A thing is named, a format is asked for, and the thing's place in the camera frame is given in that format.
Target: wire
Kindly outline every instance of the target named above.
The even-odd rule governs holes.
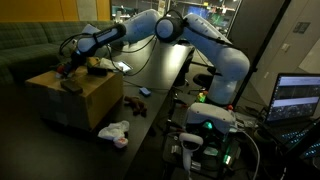
[[[122,53],[135,53],[135,52],[138,52],[140,50],[142,50],[143,48],[145,48],[148,44],[150,44],[150,42],[155,38],[156,36],[153,35],[153,37],[145,44],[143,45],[141,48],[137,49],[137,50],[134,50],[134,51],[122,51],[120,49],[116,49],[110,45],[108,45],[112,50],[115,50],[115,51],[119,51],[119,52],[122,52]]]
[[[145,87],[145,86],[141,86],[141,85],[138,85],[138,84],[135,84],[135,83],[132,83],[132,82],[129,82],[129,81],[126,81],[126,80],[123,80],[124,82],[126,83],[129,83],[130,85],[132,86],[137,86],[139,88],[142,88],[142,87]],[[150,90],[160,90],[160,91],[169,91],[170,89],[161,89],[161,88],[152,88],[152,87],[145,87],[147,89],[150,89]]]
[[[249,101],[249,102],[252,102],[252,103],[254,103],[254,104],[257,104],[257,105],[260,105],[260,106],[263,106],[263,107],[265,106],[264,104],[261,104],[261,103],[255,102],[255,101],[250,100],[250,99],[248,99],[248,98],[246,98],[246,97],[241,96],[241,98],[243,98],[243,99],[245,99],[245,100],[247,100],[247,101]]]
[[[282,173],[282,176],[281,176],[280,180],[283,180],[283,178],[286,175],[286,173],[287,173],[287,167],[284,167],[283,173]]]
[[[107,48],[107,50],[108,50],[108,52],[109,52],[109,54],[110,54],[109,57],[110,57],[110,61],[111,61],[112,65],[113,65],[113,67],[116,68],[119,72],[122,72],[123,74],[125,74],[125,72],[123,72],[121,69],[119,69],[119,68],[114,64],[114,61],[113,61],[113,59],[112,59],[112,55],[111,55],[110,49]]]
[[[218,44],[226,45],[227,47],[230,47],[230,48],[233,48],[233,49],[237,49],[237,50],[239,50],[239,51],[242,52],[242,50],[241,50],[240,48],[234,46],[234,45],[231,44],[231,43],[228,43],[228,42],[222,40],[220,37],[218,37],[218,38],[213,38],[213,37],[210,37],[210,36],[207,36],[207,35],[205,35],[205,34],[202,34],[202,33],[198,32],[197,30],[193,29],[193,28],[190,27],[190,26],[187,26],[187,28],[188,28],[190,31],[194,32],[195,34],[198,34],[198,35],[201,36],[201,37],[204,37],[204,38],[206,38],[206,39],[209,39],[209,40],[211,40],[211,41],[214,41],[214,42],[216,42],[216,43],[218,43]]]
[[[259,169],[259,164],[260,164],[260,152],[259,152],[259,148],[257,146],[257,144],[254,142],[254,140],[249,136],[249,134],[247,134],[246,132],[244,132],[243,130],[241,129],[238,129],[239,132],[242,132],[243,134],[245,134],[253,143],[254,147],[256,148],[257,150],[257,156],[258,156],[258,160],[257,160],[257,165],[256,165],[256,170],[254,172],[254,175],[253,175],[253,178],[252,180],[255,180],[256,177],[257,177],[257,173],[258,173],[258,169]]]
[[[153,51],[154,51],[154,48],[156,47],[157,40],[158,40],[158,39],[156,39],[156,42],[154,42],[154,45],[153,45],[153,47],[152,47],[152,50],[151,50],[150,56],[148,57],[148,59],[147,59],[146,63],[142,66],[142,68],[140,68],[140,69],[139,69],[139,71],[137,71],[137,72],[135,72],[135,73],[133,73],[133,74],[127,74],[127,73],[126,73],[126,75],[127,75],[127,76],[135,76],[135,75],[137,75],[138,73],[140,73],[140,72],[141,72],[141,71],[146,67],[146,65],[147,65],[147,64],[148,64],[148,62],[150,61],[150,58],[151,58],[152,53],[153,53]]]
[[[318,166],[318,165],[316,165],[316,160],[315,160],[315,158],[319,158],[319,157],[313,157],[312,158],[312,165],[315,167],[315,168],[317,168],[318,170],[320,170],[320,167]]]
[[[62,55],[62,56],[64,56],[64,57],[66,57],[66,56],[63,54],[63,52],[62,52],[63,48],[64,48],[67,44],[69,44],[69,43],[72,41],[72,39],[74,39],[74,38],[77,37],[77,36],[82,36],[82,35],[91,35],[91,34],[89,34],[89,33],[80,33],[80,34],[75,34],[75,35],[72,35],[72,36],[68,37],[67,39],[65,39],[65,40],[60,44],[59,54]]]
[[[242,106],[236,106],[236,108],[235,108],[235,110],[237,111],[237,112],[245,112],[245,113],[247,113],[248,115],[250,115],[250,116],[253,116],[253,117],[255,117],[255,118],[259,118],[259,111],[257,111],[256,109],[254,109],[255,111],[254,112],[252,112],[253,110],[248,110],[247,108],[244,108],[244,107],[242,107]]]
[[[206,64],[206,66],[209,66],[209,64],[202,58],[202,56],[201,56],[201,54],[200,54],[200,52],[199,52],[199,50],[198,49],[196,49],[196,51],[197,51],[197,53],[198,53],[198,55],[199,55],[199,57],[201,58],[201,60]]]

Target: white cloth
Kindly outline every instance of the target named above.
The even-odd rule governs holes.
[[[116,147],[122,148],[128,144],[128,139],[125,138],[124,133],[129,131],[129,122],[121,121],[118,123],[110,123],[99,131],[98,137],[111,140],[115,143]]]

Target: couch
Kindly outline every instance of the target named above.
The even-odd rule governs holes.
[[[21,76],[22,71],[34,67],[36,75],[47,70],[39,67],[61,62],[63,58],[58,54],[60,44],[81,33],[88,23],[99,29],[114,24],[113,21],[0,23],[0,86],[14,84],[15,72],[20,72]]]

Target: small object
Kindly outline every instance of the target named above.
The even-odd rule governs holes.
[[[125,120],[118,123],[110,123],[108,127],[99,131],[98,137],[111,140],[117,148],[123,148],[128,145],[129,142],[124,134],[129,131],[129,127],[129,122]]]
[[[229,104],[229,105],[227,106],[227,109],[233,111],[233,106],[232,106],[232,104]]]
[[[56,73],[56,78],[57,78],[57,79],[62,78],[62,76],[63,76],[62,74],[60,74],[60,73]]]
[[[61,81],[60,85],[64,90],[73,94],[81,94],[83,92],[82,87],[80,87],[75,81],[71,79]]]
[[[129,141],[127,138],[121,137],[121,138],[114,138],[113,142],[117,148],[123,148],[128,145]]]
[[[181,156],[182,150],[180,146],[174,145],[171,147],[171,153],[174,155],[179,155]]]
[[[208,155],[208,156],[217,156],[218,155],[218,150],[216,148],[213,147],[207,147],[203,153]]]
[[[130,70],[132,70],[133,68],[128,64],[126,63],[125,61],[120,61],[120,62],[117,62],[118,66],[121,68],[121,71],[126,73]]]
[[[134,116],[138,114],[141,114],[143,117],[147,116],[147,105],[139,97],[125,96],[124,101],[128,102],[128,105],[131,106]]]
[[[96,76],[106,76],[108,74],[107,69],[100,67],[89,67],[87,66],[88,74]]]
[[[143,96],[145,96],[145,97],[148,97],[148,96],[150,96],[150,94],[151,94],[151,92],[150,92],[147,88],[145,88],[145,87],[140,88],[139,90],[140,90],[140,93],[141,93]]]

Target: light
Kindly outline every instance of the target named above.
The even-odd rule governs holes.
[[[230,159],[231,159],[231,157],[229,155],[225,155],[223,158],[223,163],[228,165],[230,162]]]
[[[212,129],[212,124],[210,122],[206,122],[203,124],[203,127],[208,128],[208,129]]]

